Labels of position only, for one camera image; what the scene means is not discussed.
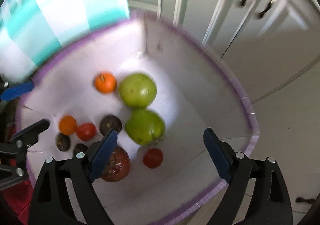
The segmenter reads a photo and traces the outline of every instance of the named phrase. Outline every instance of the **dark fruit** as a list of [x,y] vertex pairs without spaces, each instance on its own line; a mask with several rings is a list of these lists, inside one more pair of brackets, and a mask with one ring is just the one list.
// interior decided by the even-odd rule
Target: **dark fruit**
[[130,167],[131,163],[127,152],[116,146],[102,172],[101,178],[107,182],[118,182],[129,174]]
[[150,169],[159,167],[163,161],[163,153],[159,148],[152,148],[143,157],[143,163]]
[[80,152],[86,152],[88,150],[88,147],[84,144],[76,144],[75,148],[73,149],[73,155],[76,156],[76,154]]
[[96,126],[92,123],[85,123],[76,128],[76,134],[82,141],[88,141],[92,139],[96,133]]
[[71,146],[70,137],[59,133],[56,139],[56,146],[62,152],[68,151]]
[[122,123],[114,115],[106,115],[100,122],[99,130],[105,136],[110,129],[114,129],[118,134],[122,130]]

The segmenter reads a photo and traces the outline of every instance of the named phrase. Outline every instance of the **small red tomato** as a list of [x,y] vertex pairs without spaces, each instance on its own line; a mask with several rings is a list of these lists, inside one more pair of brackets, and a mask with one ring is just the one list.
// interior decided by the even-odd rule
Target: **small red tomato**
[[162,164],[163,153],[159,148],[150,149],[143,157],[143,163],[151,168],[157,168]]
[[82,141],[88,141],[97,133],[96,126],[92,123],[84,123],[76,128],[76,135]]

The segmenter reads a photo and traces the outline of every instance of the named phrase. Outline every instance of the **tomato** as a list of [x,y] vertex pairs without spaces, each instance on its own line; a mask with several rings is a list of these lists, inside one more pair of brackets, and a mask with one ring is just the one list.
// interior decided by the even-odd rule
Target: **tomato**
[[135,73],[120,83],[119,95],[128,107],[145,108],[156,98],[156,84],[147,75]]
[[94,86],[101,93],[110,93],[116,89],[117,80],[111,73],[102,72],[95,78]]
[[130,168],[131,163],[127,152],[123,148],[116,146],[103,170],[101,178],[107,182],[118,182],[129,174]]
[[143,163],[150,169],[159,167],[163,161],[163,153],[159,148],[152,148],[143,157]]
[[66,115],[59,121],[59,130],[62,134],[70,136],[77,128],[76,120],[70,116]]
[[88,141],[93,138],[97,133],[96,126],[92,123],[85,123],[76,128],[76,135],[82,141]]
[[125,124],[128,136],[137,144],[156,144],[164,137],[165,125],[159,115],[151,110],[137,109]]

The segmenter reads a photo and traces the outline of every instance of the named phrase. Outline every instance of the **white container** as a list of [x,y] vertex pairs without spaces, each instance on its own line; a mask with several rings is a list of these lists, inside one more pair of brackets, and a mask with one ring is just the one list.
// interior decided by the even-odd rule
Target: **white container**
[[[247,94],[218,60],[213,51],[197,45],[180,30],[140,11],[64,48],[38,70],[35,89],[20,100],[17,110],[18,130],[42,118],[51,123],[39,142],[28,149],[32,185],[46,158],[71,158],[74,145],[81,142],[73,134],[68,152],[56,148],[63,115],[97,127],[105,114],[117,115],[123,124],[129,119],[130,109],[116,93],[100,94],[93,87],[97,73],[110,71],[120,83],[131,72],[145,72],[158,88],[149,108],[166,124],[165,139],[157,145],[164,161],[159,168],[147,168],[142,158],[148,147],[135,144],[122,130],[118,144],[130,156],[129,175],[116,183],[97,179],[93,187],[115,225],[165,225],[182,220],[226,185],[205,150],[204,130],[211,127],[219,139],[247,156],[259,137]],[[101,139],[97,134],[85,143]],[[71,181],[67,185],[76,216],[85,223]]]

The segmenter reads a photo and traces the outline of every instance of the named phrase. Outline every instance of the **green tomato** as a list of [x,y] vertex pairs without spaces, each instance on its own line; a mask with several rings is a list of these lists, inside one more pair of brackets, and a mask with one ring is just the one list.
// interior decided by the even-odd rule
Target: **green tomato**
[[157,87],[148,76],[135,73],[121,82],[119,94],[128,107],[145,108],[155,100]]
[[163,139],[165,125],[162,118],[151,110],[137,109],[125,124],[129,137],[139,145],[156,144]]

